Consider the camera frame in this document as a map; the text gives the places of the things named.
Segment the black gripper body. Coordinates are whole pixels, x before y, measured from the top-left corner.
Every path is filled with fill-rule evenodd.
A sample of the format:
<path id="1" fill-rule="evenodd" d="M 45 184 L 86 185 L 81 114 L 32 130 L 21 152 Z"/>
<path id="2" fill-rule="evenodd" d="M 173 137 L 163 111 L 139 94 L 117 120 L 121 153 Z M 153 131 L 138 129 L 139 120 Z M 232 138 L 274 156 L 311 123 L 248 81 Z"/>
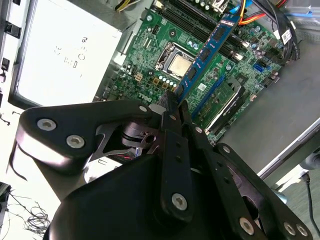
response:
<path id="1" fill-rule="evenodd" d="M 138 157 L 70 193 L 46 240 L 235 240 L 238 192 L 203 130 L 166 131 Z"/>

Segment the black gripper left finger wide plate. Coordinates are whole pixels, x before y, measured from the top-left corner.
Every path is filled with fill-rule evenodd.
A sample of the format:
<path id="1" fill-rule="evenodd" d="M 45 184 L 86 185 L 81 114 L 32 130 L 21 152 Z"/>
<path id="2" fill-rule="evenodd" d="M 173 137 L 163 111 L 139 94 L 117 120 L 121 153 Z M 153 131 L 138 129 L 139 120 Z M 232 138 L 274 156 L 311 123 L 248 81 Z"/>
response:
<path id="1" fill-rule="evenodd" d="M 125 148 L 146 149 L 145 155 L 120 162 L 123 167 L 155 163 L 160 172 L 152 195 L 155 212 L 188 223 L 194 214 L 190 152 L 183 134 L 188 104 L 168 91 L 160 105 L 162 113 L 132 99 L 33 107 L 20 115 L 15 141 L 25 154 L 63 174 L 78 174 L 90 161 L 121 155 Z"/>

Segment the black gripper right finger link bars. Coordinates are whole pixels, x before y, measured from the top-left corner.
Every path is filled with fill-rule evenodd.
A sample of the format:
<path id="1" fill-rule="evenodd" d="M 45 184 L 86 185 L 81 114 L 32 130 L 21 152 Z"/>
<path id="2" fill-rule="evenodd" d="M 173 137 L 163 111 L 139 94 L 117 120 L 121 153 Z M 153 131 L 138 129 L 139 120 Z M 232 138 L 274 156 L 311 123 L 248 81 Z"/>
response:
<path id="1" fill-rule="evenodd" d="M 179 107 L 189 140 L 196 187 L 217 240 L 311 240 L 311 231 L 227 144 L 212 146 L 191 120 L 188 104 Z"/>

